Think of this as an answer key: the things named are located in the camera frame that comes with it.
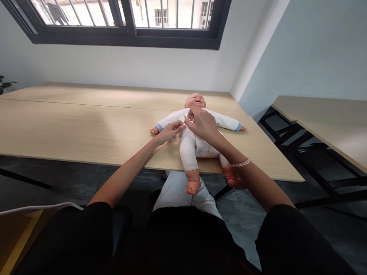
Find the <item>black shirt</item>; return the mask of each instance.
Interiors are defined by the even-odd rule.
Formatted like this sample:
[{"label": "black shirt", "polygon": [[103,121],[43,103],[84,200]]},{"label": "black shirt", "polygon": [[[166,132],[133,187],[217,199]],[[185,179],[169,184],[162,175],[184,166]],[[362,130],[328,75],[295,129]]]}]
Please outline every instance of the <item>black shirt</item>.
[{"label": "black shirt", "polygon": [[[104,273],[112,253],[112,214],[97,202],[46,225],[15,274]],[[120,274],[254,274],[224,222],[197,208],[154,211],[133,267]],[[274,206],[256,240],[263,274],[355,274],[295,208]]]}]

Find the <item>light blue wall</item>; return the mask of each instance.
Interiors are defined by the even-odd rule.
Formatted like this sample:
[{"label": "light blue wall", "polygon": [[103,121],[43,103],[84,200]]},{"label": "light blue wall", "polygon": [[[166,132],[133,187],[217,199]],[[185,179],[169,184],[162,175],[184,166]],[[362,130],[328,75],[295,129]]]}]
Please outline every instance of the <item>light blue wall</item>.
[{"label": "light blue wall", "polygon": [[367,100],[366,0],[291,0],[239,104],[258,121],[279,95]]}]

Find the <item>black sleeve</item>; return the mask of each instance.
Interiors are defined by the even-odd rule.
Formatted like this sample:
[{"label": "black sleeve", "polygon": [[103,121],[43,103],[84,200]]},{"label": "black sleeve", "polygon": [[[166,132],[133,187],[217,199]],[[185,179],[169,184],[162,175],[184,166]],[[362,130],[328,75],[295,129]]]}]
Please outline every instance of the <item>black sleeve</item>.
[{"label": "black sleeve", "polygon": [[112,250],[111,207],[104,202],[83,211],[69,206],[49,220],[14,274],[95,274]]},{"label": "black sleeve", "polygon": [[269,211],[256,249],[264,274],[356,274],[310,222],[288,205]]}]

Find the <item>baby doll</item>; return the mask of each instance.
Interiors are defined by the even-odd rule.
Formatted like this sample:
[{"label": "baby doll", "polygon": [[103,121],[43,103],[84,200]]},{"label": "baby doll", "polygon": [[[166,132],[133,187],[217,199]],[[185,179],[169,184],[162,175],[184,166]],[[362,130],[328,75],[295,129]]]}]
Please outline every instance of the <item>baby doll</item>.
[{"label": "baby doll", "polygon": [[[164,127],[167,126],[168,123],[177,120],[184,121],[185,116],[187,116],[191,106],[198,106],[211,113],[214,116],[217,125],[222,128],[230,129],[232,131],[247,130],[247,128],[245,126],[242,126],[238,120],[205,109],[206,103],[204,97],[201,94],[192,94],[187,98],[185,102],[185,109],[175,111],[166,118],[162,119],[160,122],[158,122],[157,126],[150,130],[150,133],[157,135]],[[197,157],[219,157],[221,165],[223,167],[223,172],[227,178],[228,185],[231,187],[237,187],[238,189],[243,189],[241,188],[241,186],[243,186],[241,179],[238,177],[237,173],[232,167],[227,166],[226,158],[213,146],[209,145],[206,141],[202,140],[200,137],[191,132],[188,127],[186,127],[182,133],[180,156],[183,164],[183,169],[185,170],[188,179],[186,189],[188,194],[194,195],[200,188],[199,166],[196,160]]]}]

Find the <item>white baby onesie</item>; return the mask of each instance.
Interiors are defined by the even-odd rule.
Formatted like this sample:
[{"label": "white baby onesie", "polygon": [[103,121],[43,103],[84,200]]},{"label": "white baby onesie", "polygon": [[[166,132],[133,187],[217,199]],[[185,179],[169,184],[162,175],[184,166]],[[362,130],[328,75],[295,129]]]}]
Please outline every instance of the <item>white baby onesie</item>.
[{"label": "white baby onesie", "polygon": [[[205,109],[211,113],[217,125],[222,128],[226,128],[232,131],[239,131],[242,128],[241,123],[234,118],[213,112],[211,110]],[[159,131],[162,131],[168,123],[181,120],[185,121],[185,116],[187,116],[190,108],[186,108],[180,111],[175,111],[166,118],[162,119],[156,127]],[[196,136],[188,127],[183,131],[181,144],[180,144],[180,156],[183,163],[183,169],[185,172],[193,171],[199,169],[197,157],[200,158],[216,158],[219,157],[222,166],[227,165],[226,158],[221,155],[215,148],[209,145],[206,141],[202,140],[200,137]]]}]

